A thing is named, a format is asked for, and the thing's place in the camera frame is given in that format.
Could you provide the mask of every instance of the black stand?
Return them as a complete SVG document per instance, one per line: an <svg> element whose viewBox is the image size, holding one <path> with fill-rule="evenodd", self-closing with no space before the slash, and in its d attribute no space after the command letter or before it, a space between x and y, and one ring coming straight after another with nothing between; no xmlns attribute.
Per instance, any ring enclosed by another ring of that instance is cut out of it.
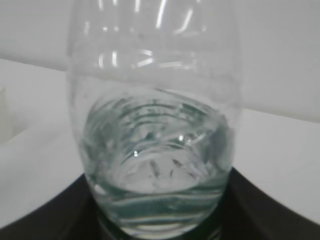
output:
<svg viewBox="0 0 320 240"><path fill-rule="evenodd" d="M81 176L44 206L0 229L0 240L101 240L96 210ZM222 213L221 240L320 240L319 225L280 205L235 169Z"/></svg>

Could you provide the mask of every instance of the white surface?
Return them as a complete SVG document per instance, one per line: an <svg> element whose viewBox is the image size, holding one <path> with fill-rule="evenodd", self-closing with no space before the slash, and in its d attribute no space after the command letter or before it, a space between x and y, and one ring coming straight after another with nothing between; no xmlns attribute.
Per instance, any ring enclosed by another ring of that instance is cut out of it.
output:
<svg viewBox="0 0 320 240"><path fill-rule="evenodd" d="M65 74L0 60L15 133L0 144L0 228L32 212L82 172L69 127Z"/></svg>
<svg viewBox="0 0 320 240"><path fill-rule="evenodd" d="M320 0L234 0L247 107L320 122ZM1 0L0 58L64 69L72 0Z"/></svg>
<svg viewBox="0 0 320 240"><path fill-rule="evenodd" d="M6 89L0 82L0 144L13 137L13 129L9 117Z"/></svg>
<svg viewBox="0 0 320 240"><path fill-rule="evenodd" d="M68 125L64 73L0 60L0 78L8 79L9 107L22 119L16 129L24 130L0 145L1 228L64 190L82 167ZM245 110L235 166L271 197L320 224L319 146L318 123Z"/></svg>

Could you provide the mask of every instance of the bottle bottom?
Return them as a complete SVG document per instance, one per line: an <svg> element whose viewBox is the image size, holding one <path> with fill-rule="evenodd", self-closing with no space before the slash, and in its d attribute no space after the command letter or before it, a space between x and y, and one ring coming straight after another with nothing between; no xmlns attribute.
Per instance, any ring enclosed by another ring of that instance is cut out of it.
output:
<svg viewBox="0 0 320 240"><path fill-rule="evenodd" d="M222 202L199 226L172 238L163 235L130 236L110 221L100 209L97 210L97 215L102 240L221 240L222 236Z"/></svg>

